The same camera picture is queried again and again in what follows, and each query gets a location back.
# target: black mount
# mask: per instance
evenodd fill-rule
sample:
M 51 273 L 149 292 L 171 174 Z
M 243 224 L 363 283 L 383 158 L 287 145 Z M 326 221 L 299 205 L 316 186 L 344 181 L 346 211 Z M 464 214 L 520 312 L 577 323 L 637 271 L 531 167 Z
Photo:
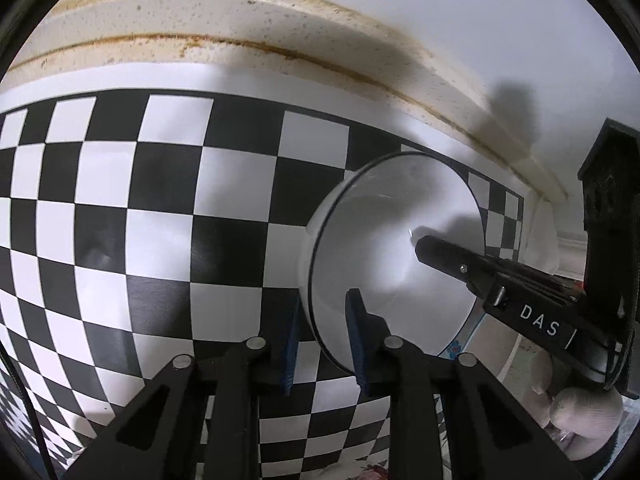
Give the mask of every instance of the black mount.
M 297 315 L 281 309 L 264 337 L 233 345 L 219 359 L 176 356 L 68 469 L 65 480 L 187 480 L 207 399 L 215 395 L 204 480 L 257 480 L 258 396 L 286 395 L 296 359 Z M 580 474 L 517 400 L 471 354 L 425 355 L 346 297 L 358 384 L 391 396 L 390 480 L 443 478 L 433 394 L 439 393 L 455 480 L 558 478 Z
M 640 132 L 607 119 L 578 178 L 588 234 L 584 291 L 431 235 L 418 241 L 415 253 L 422 263 L 464 281 L 488 314 L 588 380 L 637 399 Z

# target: white cloth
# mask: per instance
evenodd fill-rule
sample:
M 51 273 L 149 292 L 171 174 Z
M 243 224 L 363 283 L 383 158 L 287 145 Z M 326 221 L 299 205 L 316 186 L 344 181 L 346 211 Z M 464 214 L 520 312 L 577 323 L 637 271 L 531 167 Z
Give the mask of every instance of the white cloth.
M 554 212 L 551 204 L 544 198 L 540 198 L 536 205 L 522 262 L 549 274 L 555 274 L 560 267 L 560 248 Z

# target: black cable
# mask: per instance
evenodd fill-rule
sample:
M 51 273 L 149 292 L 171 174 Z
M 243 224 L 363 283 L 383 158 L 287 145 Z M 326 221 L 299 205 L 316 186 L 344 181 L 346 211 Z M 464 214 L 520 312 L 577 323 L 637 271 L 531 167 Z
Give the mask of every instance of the black cable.
M 27 388 L 24 386 L 20 375 L 18 375 L 18 372 L 14 367 L 14 363 L 9 358 L 9 354 L 4 349 L 2 342 L 0 342 L 0 359 L 2 359 L 2 362 L 4 363 L 4 366 L 9 372 L 12 380 L 14 380 L 14 383 L 16 384 L 16 386 L 18 386 L 18 391 L 20 393 L 20 397 L 22 398 L 22 402 L 24 402 L 24 407 L 27 410 L 27 416 L 29 417 L 29 422 L 31 423 L 33 434 L 36 437 L 38 451 L 40 452 L 40 456 L 42 457 L 42 462 L 44 463 L 44 469 L 46 469 L 47 471 L 47 476 L 49 476 L 49 480 L 58 480 L 58 475 L 55 468 L 53 467 L 51 456 L 49 455 L 49 449 L 47 449 L 47 444 L 44 441 L 44 434 L 42 433 L 42 428 L 40 427 L 36 410 L 33 407 L 33 403 L 31 402 L 29 394 L 27 393 Z

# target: black square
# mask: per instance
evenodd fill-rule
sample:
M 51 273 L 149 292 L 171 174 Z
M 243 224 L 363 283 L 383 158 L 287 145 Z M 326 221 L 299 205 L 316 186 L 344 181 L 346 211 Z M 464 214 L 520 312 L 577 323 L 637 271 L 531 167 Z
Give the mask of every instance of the black square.
M 38 258 L 42 298 L 47 310 L 65 316 L 80 317 L 74 266 Z
M 40 402 L 40 399 L 42 399 L 41 396 L 36 396 L 36 398 L 38 399 L 38 402 Z M 53 425 L 51 421 L 47 418 L 47 415 L 43 415 L 40 412 L 36 412 L 36 416 L 38 417 L 38 422 L 43 428 L 47 428 L 49 431 L 56 433 L 56 430 L 53 429 Z
M 355 406 L 348 406 L 346 408 L 340 408 L 339 410 L 312 413 L 307 436 L 309 438 L 325 436 L 332 433 L 340 433 L 348 429 L 355 411 Z
M 191 339 L 188 282 L 127 276 L 127 295 L 133 332 Z
M 252 220 L 194 216 L 191 281 L 262 286 L 267 227 Z
M 58 384 L 55 381 L 51 381 L 46 377 L 44 377 L 44 381 L 45 381 L 45 384 L 47 385 L 47 388 L 49 389 L 49 392 L 51 393 L 51 396 L 53 397 L 53 400 L 56 401 L 56 404 L 60 408 L 69 410 L 70 412 L 75 413 L 76 415 L 84 416 L 84 413 L 82 412 L 82 408 L 80 408 L 80 405 L 78 404 L 78 401 L 76 400 L 76 396 L 74 395 L 72 390 L 70 390 L 66 386 L 62 386 L 62 384 Z
M 308 415 L 314 403 L 315 383 L 294 384 L 289 396 L 261 396 L 260 417 L 278 418 L 281 416 Z
M 44 410 L 45 415 L 52 418 L 56 422 L 60 424 L 64 424 L 66 426 L 66 420 L 64 419 L 64 417 L 60 413 L 60 410 L 55 404 L 52 404 L 47 399 L 43 399 L 41 396 L 38 396 L 38 402 L 42 406 L 42 409 Z
M 131 332 L 88 322 L 84 322 L 84 331 L 98 368 L 137 377 L 142 375 Z
M 340 379 L 342 377 L 349 377 L 344 370 L 337 367 L 329 358 L 324 355 L 324 352 L 320 353 L 320 361 L 318 363 L 318 376 L 317 381 L 329 381 L 331 379 Z
M 129 207 L 192 214 L 201 153 L 199 146 L 139 142 L 133 158 Z
M 82 444 L 82 447 L 88 447 L 89 444 L 91 444 L 94 441 L 90 436 L 83 435 L 82 433 L 78 433 L 77 431 L 74 431 L 74 433 L 76 434 L 76 437 L 80 441 L 80 444 Z
M 502 242 L 500 247 L 503 249 L 513 249 L 516 242 L 516 224 L 518 222 L 508 216 L 504 217 L 504 227 L 502 228 Z
M 480 210 L 480 218 L 482 219 L 482 230 L 486 233 L 486 220 L 489 215 L 489 210 L 483 207 L 478 208 Z
M 56 347 L 53 345 L 45 310 L 42 307 L 35 306 L 28 301 L 20 299 L 18 299 L 18 304 L 20 305 L 20 312 L 22 314 L 24 329 L 27 332 L 27 338 L 55 352 Z
M 63 355 L 59 355 L 59 357 L 66 378 L 69 379 L 69 384 L 76 392 L 107 402 L 107 396 L 104 394 L 95 367 Z
M 74 249 L 76 265 L 124 274 L 127 210 L 76 205 Z
M 6 247 L 0 247 L 0 288 L 11 295 L 15 294 L 11 251 Z
M 86 140 L 138 140 L 148 99 L 147 90 L 98 92 Z
M 29 341 L 23 338 L 20 334 L 15 333 L 13 330 L 8 330 L 9 339 L 11 340 L 11 344 L 14 345 L 15 355 L 18 357 L 18 361 L 20 364 L 28 366 L 34 372 L 40 373 L 40 369 L 36 364 L 36 359 L 33 357 L 33 353 L 31 352 L 31 347 L 29 346 Z M 22 375 L 19 366 L 16 367 L 18 370 L 18 374 Z
M 486 246 L 484 248 L 484 254 L 486 254 L 487 256 L 494 256 L 495 258 L 499 258 L 500 257 L 500 247 L 489 247 L 489 246 Z
M 29 105 L 19 144 L 37 144 L 47 139 L 55 106 L 56 101 L 53 99 Z
M 300 294 L 296 288 L 262 288 L 262 299 L 260 301 L 260 333 L 264 336 L 268 333 L 278 333 L 277 324 L 281 322 L 283 316 L 293 316 L 296 309 L 298 325 L 298 340 L 306 341 L 308 339 L 300 339 L 300 336 L 307 338 L 308 335 L 302 325 L 305 313 L 302 311 L 300 304 Z
M 504 215 L 507 192 L 504 186 L 491 180 L 489 182 L 489 211 Z
M 280 103 L 219 95 L 213 101 L 204 145 L 277 155 L 283 118 Z
M 40 173 L 40 200 L 73 203 L 82 142 L 46 144 Z
M 389 435 L 381 436 L 376 440 L 376 443 L 373 445 L 373 449 L 370 454 L 377 453 L 379 451 L 384 451 L 385 449 L 389 449 L 389 442 L 391 441 Z
M 11 248 L 36 255 L 36 201 L 11 199 Z
M 14 174 L 15 148 L 0 150 L 0 196 L 11 195 L 11 179 Z
M 380 156 L 399 152 L 401 146 L 401 139 L 393 134 L 366 124 L 352 124 L 349 127 L 346 169 L 359 170 Z
M 307 456 L 302 462 L 302 471 L 324 469 L 340 460 L 341 450 L 325 453 L 324 455 Z
M 344 178 L 339 168 L 279 156 L 269 222 L 306 226 L 324 197 Z
M 305 439 L 260 444 L 260 461 L 263 463 L 283 462 L 302 458 L 305 455 L 305 447 Z
M 372 422 L 371 424 L 365 424 L 364 426 L 349 430 L 347 440 L 344 442 L 344 447 L 359 446 L 365 442 L 376 440 L 384 422 L 384 420 L 380 420 L 378 422 Z
M 227 343 L 223 341 L 200 341 L 193 340 L 193 356 L 196 361 L 202 359 L 211 359 L 222 357 L 236 343 Z

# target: white square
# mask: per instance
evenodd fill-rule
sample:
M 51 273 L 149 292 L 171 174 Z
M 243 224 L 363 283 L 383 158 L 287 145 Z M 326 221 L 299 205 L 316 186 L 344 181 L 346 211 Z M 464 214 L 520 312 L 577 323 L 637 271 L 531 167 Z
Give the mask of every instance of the white square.
M 518 197 L 508 191 L 504 202 L 504 215 L 514 220 L 518 219 Z
M 298 343 L 298 357 L 296 358 L 293 382 L 295 384 L 313 383 L 318 375 L 319 362 L 320 345 L 317 341 L 301 341 Z
M 344 169 L 348 142 L 344 124 L 284 112 L 278 155 Z
M 356 406 L 359 396 L 360 387 L 353 376 L 319 381 L 316 383 L 311 413 Z
M 145 387 L 145 381 L 140 377 L 112 372 L 103 368 L 96 368 L 95 371 L 107 400 L 119 406 L 126 406 Z
M 74 270 L 82 320 L 131 332 L 127 277 L 83 267 Z
M 190 339 L 134 334 L 133 342 L 145 379 L 152 379 L 177 355 L 193 355 L 193 341 Z
M 18 298 L 0 289 L 0 310 L 2 310 L 4 325 L 22 337 L 27 337 L 27 331 L 24 329 L 24 323 L 22 322 L 20 305 L 18 305 Z
M 11 248 L 11 199 L 0 198 L 0 246 Z
M 51 396 L 49 388 L 47 388 L 47 385 L 44 382 L 44 379 L 42 378 L 42 376 L 39 373 L 36 373 L 33 370 L 31 370 L 31 368 L 29 368 L 28 366 L 25 366 L 23 364 L 20 364 L 20 368 L 22 369 L 24 378 L 26 379 L 27 384 L 29 385 L 31 391 L 34 394 L 41 396 L 43 399 L 48 400 L 49 402 L 53 402 L 55 404 L 56 401 Z
M 14 148 L 20 141 L 24 120 L 27 118 L 27 110 L 18 110 L 4 117 L 2 132 L 0 132 L 0 150 Z
M 376 441 L 371 440 L 370 442 L 365 442 L 364 444 L 359 444 L 358 446 L 347 447 L 342 450 L 340 453 L 340 459 L 338 462 L 351 462 L 352 460 L 357 460 L 359 458 L 363 458 L 369 456 L 373 446 L 375 446 Z
M 14 345 L 11 343 L 11 339 L 9 338 L 9 331 L 3 324 L 0 324 L 0 343 L 2 343 L 2 346 L 4 346 L 4 349 L 11 357 L 16 360 L 18 359 L 18 356 L 15 354 Z M 5 373 L 8 373 L 6 368 L 4 368 L 4 365 L 2 365 L 2 361 L 0 361 L 0 365 L 2 370 L 4 370 Z
M 95 97 L 58 101 L 49 122 L 47 142 L 82 142 L 94 105 Z
M 303 440 L 309 431 L 311 415 L 283 416 L 260 419 L 260 442 Z
M 188 282 L 193 217 L 157 211 L 127 211 L 127 274 Z
M 275 168 L 274 156 L 204 147 L 194 212 L 266 222 Z
M 79 319 L 46 310 L 47 324 L 56 352 L 87 365 L 94 365 L 84 324 Z
M 305 236 L 304 227 L 269 224 L 263 286 L 298 287 L 298 257 Z
M 353 413 L 350 428 L 359 428 L 365 424 L 385 420 L 386 414 L 389 412 L 389 406 L 389 397 L 382 397 L 381 399 L 358 404 L 356 411 Z
M 44 308 L 38 259 L 30 254 L 11 251 L 11 266 L 14 271 L 15 295 Z
M 11 197 L 35 200 L 40 187 L 40 170 L 44 144 L 29 144 L 15 149 Z
M 382 423 L 382 428 L 380 428 L 380 432 L 378 433 L 378 438 L 387 436 L 389 433 L 391 433 L 391 419 L 386 418 L 385 421 Z
M 504 215 L 489 211 L 486 217 L 486 244 L 489 247 L 500 247 L 502 231 L 504 230 Z
M 491 187 L 489 181 L 469 172 L 469 187 L 476 197 L 478 205 L 484 209 L 489 209 L 489 188 Z
M 89 424 L 89 421 L 84 418 L 84 416 L 76 415 L 65 408 L 58 407 L 60 410 L 60 414 L 62 418 L 66 420 L 66 423 L 69 427 L 77 431 L 78 433 L 83 434 L 84 436 L 88 436 L 89 438 L 95 438 L 96 434 L 94 428 Z
M 41 375 L 67 388 L 71 388 L 58 354 L 33 341 L 29 341 L 29 346 Z
M 80 442 L 76 434 L 68 427 L 66 427 L 64 424 L 60 424 L 58 421 L 53 420 L 52 418 L 50 418 L 49 421 L 53 426 L 53 429 L 56 430 L 56 433 L 59 434 L 59 436 L 61 436 L 64 440 L 66 440 L 67 442 L 71 442 L 72 444 L 76 444 L 76 446 L 82 447 L 82 443 Z
M 41 258 L 73 265 L 76 206 L 63 202 L 36 204 L 36 253 Z
M 106 426 L 113 420 L 115 414 L 108 402 L 94 399 L 93 397 L 86 396 L 85 394 L 81 394 L 75 390 L 74 396 L 78 401 L 78 406 L 80 406 L 80 409 L 89 420 L 97 422 L 103 426 Z
M 84 142 L 76 203 L 126 207 L 135 151 L 135 142 Z
M 271 476 L 286 476 L 302 471 L 302 460 L 283 460 L 282 462 L 262 462 L 262 478 Z
M 500 249 L 500 257 L 511 260 L 513 258 L 513 249 Z
M 389 460 L 389 449 L 383 449 L 382 451 L 379 451 L 377 453 L 374 453 L 373 455 L 369 455 L 367 457 L 367 462 L 372 463 L 372 464 L 379 464 L 380 462 L 383 462 L 385 460 Z
M 520 248 L 520 235 L 522 234 L 522 222 L 516 222 L 516 242 L 513 248 L 517 251 Z
M 305 456 L 324 455 L 342 449 L 348 433 L 348 431 L 341 431 L 340 433 L 308 438 L 306 440 Z
M 194 339 L 244 341 L 260 330 L 262 289 L 191 283 L 191 331 Z
M 152 95 L 146 104 L 138 140 L 202 146 L 212 99 Z

